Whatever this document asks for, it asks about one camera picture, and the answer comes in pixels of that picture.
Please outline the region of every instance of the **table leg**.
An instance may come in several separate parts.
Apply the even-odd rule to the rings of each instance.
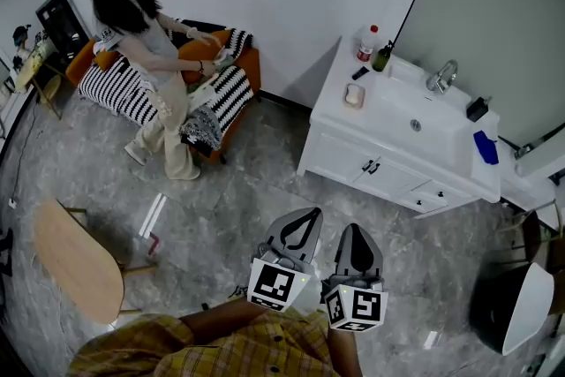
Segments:
[[[122,270],[122,275],[126,276],[126,275],[132,275],[132,274],[143,274],[145,272],[153,272],[155,271],[159,266],[157,265],[153,265],[153,266],[143,266],[140,268],[127,268],[125,270]]]
[[[59,76],[64,77],[64,74],[62,72],[60,72],[57,68],[54,68],[53,66],[51,66],[49,63],[43,62],[43,66],[50,69],[55,74],[58,74]]]
[[[87,210],[86,209],[82,209],[80,207],[66,207],[64,209],[67,212],[76,212],[77,214],[86,214]]]
[[[61,121],[61,116],[57,113],[57,111],[53,108],[53,105],[51,104],[51,101],[47,98],[47,96],[43,93],[43,90],[41,90],[41,88],[39,87],[39,84],[37,83],[37,80],[35,80],[35,76],[32,77],[32,83],[34,84],[34,87],[37,88],[37,91],[39,92],[39,96],[41,96],[42,99],[45,99],[45,102],[47,103],[47,106],[49,107],[49,109],[55,114],[55,116],[57,118],[59,118],[59,121]]]

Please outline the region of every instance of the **white sink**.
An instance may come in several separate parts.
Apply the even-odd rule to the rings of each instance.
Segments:
[[[417,84],[377,78],[367,106],[371,128],[406,153],[462,177],[471,174],[471,122],[462,111]]]
[[[499,166],[485,163],[473,139],[477,131],[497,139],[498,115],[489,111],[472,123],[465,115],[471,101],[468,94],[457,87],[445,94],[431,92],[426,88],[429,74],[395,56],[384,72],[365,64],[370,71],[353,81],[351,75],[361,65],[355,52],[353,41],[340,43],[311,122],[330,128],[328,134],[349,139],[354,143],[352,153],[365,153],[362,159],[376,153],[461,193],[498,201]],[[361,109],[343,103],[349,83],[365,89]],[[412,128],[412,120],[418,122],[419,131]]]

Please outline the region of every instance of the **cabinet drawer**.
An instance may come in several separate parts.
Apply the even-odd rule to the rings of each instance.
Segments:
[[[447,188],[445,185],[441,185],[435,181],[428,181],[420,187],[416,187],[412,190],[412,193],[419,197],[428,198],[429,200],[438,200],[449,206],[462,204],[465,199],[470,198],[470,195],[455,192],[453,189]]]
[[[398,167],[393,162],[380,157],[356,179],[354,186],[363,192],[390,200],[397,194],[418,187],[425,181],[422,177],[410,173],[409,170]]]
[[[441,207],[445,207],[448,204],[442,199],[434,200],[427,196],[421,197],[415,192],[407,192],[404,195],[401,195],[398,199],[405,206],[408,206],[411,209],[414,209],[415,211],[418,211],[422,214],[440,209]]]

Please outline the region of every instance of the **gray marble floor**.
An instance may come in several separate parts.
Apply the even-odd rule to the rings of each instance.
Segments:
[[[34,114],[22,158],[17,208],[6,200]],[[142,262],[149,243],[138,236],[158,192],[168,200],[154,227],[161,238],[153,276],[132,275],[125,303],[144,312],[182,315],[200,304],[222,302],[246,284],[249,257],[258,238],[280,215],[320,206],[324,214],[317,256],[329,272],[343,227],[358,222],[385,256],[390,292],[385,324],[358,336],[367,376],[516,376],[539,339],[503,358],[470,331],[467,307],[481,257],[499,246],[493,231],[500,205],[477,202],[425,220],[409,209],[295,169],[308,119],[269,101],[254,103],[227,154],[228,165],[203,165],[193,183],[171,182],[156,156],[146,167],[123,146],[136,126],[73,94],[57,121],[33,104],[22,118],[0,171],[0,224],[15,233],[13,278],[4,278],[6,334],[37,377],[64,375],[78,347],[111,326],[96,325],[62,294],[34,252],[38,204],[55,197],[88,210],[89,230],[117,258]],[[428,332],[441,332],[437,347],[424,350]]]

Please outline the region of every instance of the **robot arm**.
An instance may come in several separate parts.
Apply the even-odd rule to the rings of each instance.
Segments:
[[[281,312],[292,304],[315,275],[311,262],[322,218],[318,207],[309,207],[273,222],[252,257],[248,301]],[[301,228],[305,232],[296,238]],[[373,238],[359,225],[350,224],[335,255],[335,272],[322,281],[320,302],[326,304],[331,328],[365,331],[382,324],[388,301],[382,265],[382,253]]]

